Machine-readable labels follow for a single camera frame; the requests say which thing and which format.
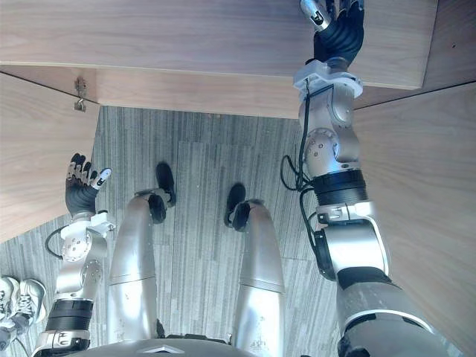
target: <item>shoe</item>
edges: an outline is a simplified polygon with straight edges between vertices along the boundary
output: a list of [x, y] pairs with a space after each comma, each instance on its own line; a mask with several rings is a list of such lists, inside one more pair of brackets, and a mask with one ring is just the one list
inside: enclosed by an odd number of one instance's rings
[[20, 283], [19, 300], [15, 306], [15, 314], [27, 315], [30, 326], [46, 317], [46, 288], [34, 279], [22, 280]]
[[158, 188], [161, 188], [166, 193], [170, 194], [169, 202], [165, 202], [169, 207], [176, 205], [177, 197], [174, 189], [172, 170], [167, 162], [162, 161], [157, 164], [155, 168], [155, 177], [157, 178]]
[[228, 198], [226, 199], [226, 211], [225, 211], [225, 225], [227, 227], [232, 228], [233, 222], [230, 220], [230, 216], [235, 210], [235, 207], [245, 201], [246, 197], [246, 189], [245, 186], [241, 183], [236, 183], [231, 188], [230, 192], [228, 193]]
[[12, 277], [0, 278], [0, 321], [12, 315], [12, 306], [16, 305], [19, 283]]

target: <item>wire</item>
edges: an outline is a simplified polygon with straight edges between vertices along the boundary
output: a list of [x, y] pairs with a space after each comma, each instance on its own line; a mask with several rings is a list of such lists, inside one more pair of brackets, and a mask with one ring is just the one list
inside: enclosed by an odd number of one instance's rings
[[[309, 80], [306, 80], [306, 102], [305, 102], [305, 111], [304, 111], [304, 123], [303, 123], [303, 136], [300, 140], [300, 147], [299, 147], [299, 156], [297, 157], [297, 169], [294, 165], [291, 157], [289, 155], [284, 155], [281, 159], [281, 166], [280, 166], [280, 179], [283, 183], [284, 187], [290, 191], [297, 191], [300, 192], [299, 195], [299, 207], [300, 212], [303, 217], [304, 225], [306, 226], [307, 237], [309, 239], [309, 243], [311, 244], [312, 250], [316, 253], [316, 246], [314, 243], [314, 230], [311, 227], [310, 220], [312, 217], [316, 215], [316, 212], [311, 214], [311, 216], [307, 216], [306, 209], [304, 208], [304, 196], [314, 190], [312, 180], [305, 174], [303, 166], [304, 166], [304, 149], [306, 147], [306, 137], [309, 130], [309, 107], [311, 103], [311, 98], [323, 93], [324, 91], [332, 88], [333, 85], [329, 85], [318, 89], [316, 92], [310, 94], [309, 93]], [[292, 187], [286, 183], [284, 179], [284, 164], [287, 163], [291, 171], [295, 174], [295, 186]]]
[[63, 225], [61, 228], [58, 228], [58, 229], [55, 229], [54, 231], [52, 231], [49, 236], [46, 238], [46, 241], [45, 241], [45, 249], [47, 251], [48, 254], [52, 255], [53, 257], [56, 257], [58, 259], [61, 259], [62, 260], [62, 256], [59, 255], [58, 253], [55, 253], [54, 251], [51, 250], [50, 248], [50, 240], [51, 238], [53, 238], [53, 236], [55, 234], [58, 234], [59, 232], [61, 232], [61, 230], [66, 227], [65, 225]]
[[315, 244], [314, 244], [314, 232], [311, 228], [311, 224], [309, 223], [309, 220], [307, 219], [307, 214], [306, 214], [306, 209], [304, 208], [304, 196], [306, 193], [313, 191], [314, 189], [312, 187], [308, 187], [305, 190], [301, 191], [299, 195], [299, 208], [300, 208], [300, 214], [304, 217], [304, 225], [306, 226], [306, 231], [307, 231], [307, 238], [309, 239], [309, 243], [311, 243], [312, 250], [315, 250]]
[[17, 341], [17, 342], [20, 344], [20, 346], [22, 346], [23, 352], [25, 352], [25, 355], [27, 355], [27, 357], [29, 357], [30, 354], [28, 353], [27, 348], [25, 347], [25, 345], [23, 344], [23, 342], [21, 342], [21, 341], [18, 339], [18, 337], [15, 338], [14, 341]]
[[306, 136], [307, 136], [307, 129], [309, 127], [309, 104], [311, 103], [311, 98], [309, 96], [309, 80], [306, 80], [306, 89], [307, 89], [307, 96], [306, 96], [306, 110], [304, 112], [304, 128], [303, 128], [303, 137], [300, 140], [300, 148], [299, 148], [299, 157], [298, 157], [298, 165], [299, 171], [297, 172], [297, 181], [296, 181], [296, 188], [297, 190], [303, 189], [303, 165], [304, 165], [304, 147], [306, 145]]

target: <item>cabinet door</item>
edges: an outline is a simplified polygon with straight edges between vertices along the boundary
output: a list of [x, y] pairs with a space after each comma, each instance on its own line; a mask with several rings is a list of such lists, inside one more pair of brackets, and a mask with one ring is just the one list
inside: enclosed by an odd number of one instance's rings
[[0, 73], [0, 242], [67, 213], [65, 174], [91, 155], [99, 104]]

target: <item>robot finger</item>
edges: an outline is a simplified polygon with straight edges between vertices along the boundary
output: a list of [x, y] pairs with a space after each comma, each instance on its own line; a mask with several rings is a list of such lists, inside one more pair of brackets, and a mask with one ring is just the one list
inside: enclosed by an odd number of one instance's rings
[[360, 1], [355, 1], [350, 6], [350, 9], [347, 13], [350, 21], [354, 21], [357, 25], [362, 26], [364, 23], [364, 4]]
[[318, 32], [325, 30], [332, 21], [332, 17], [318, 0], [300, 0], [300, 8]]
[[66, 180], [71, 180], [74, 175], [74, 170], [76, 169], [76, 164], [77, 161], [80, 159], [81, 155], [76, 153], [74, 156], [71, 158], [71, 162], [68, 165], [68, 172], [66, 173]]
[[83, 164], [86, 160], [84, 155], [81, 155], [80, 158], [76, 160], [76, 167], [74, 168], [73, 177], [76, 179], [81, 179], [81, 171], [83, 171]]
[[329, 13], [329, 16], [332, 20], [335, 20], [337, 16], [335, 15], [335, 2], [334, 0], [326, 0], [326, 10]]
[[103, 183], [110, 177], [111, 174], [112, 174], [112, 170], [109, 168], [102, 170], [100, 174], [92, 182], [91, 187], [94, 188], [95, 190], [99, 190], [103, 186]]
[[341, 0], [339, 4], [339, 17], [354, 17], [357, 12], [363, 11], [364, 0]]
[[97, 178], [97, 171], [93, 171], [91, 175], [89, 175], [89, 186], [92, 186], [92, 183]]
[[81, 182], [83, 184], [89, 183], [89, 170], [91, 169], [91, 162], [86, 162], [84, 165], [83, 171], [81, 172]]

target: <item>white sneaker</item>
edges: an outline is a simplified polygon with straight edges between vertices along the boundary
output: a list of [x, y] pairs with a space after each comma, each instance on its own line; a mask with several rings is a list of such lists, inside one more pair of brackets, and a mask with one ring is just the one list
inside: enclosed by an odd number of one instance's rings
[[19, 291], [18, 281], [12, 277], [0, 278], [0, 321], [13, 314]]
[[30, 326], [43, 320], [45, 309], [46, 288], [34, 279], [22, 280], [20, 283], [19, 300], [13, 313], [20, 313], [29, 317]]

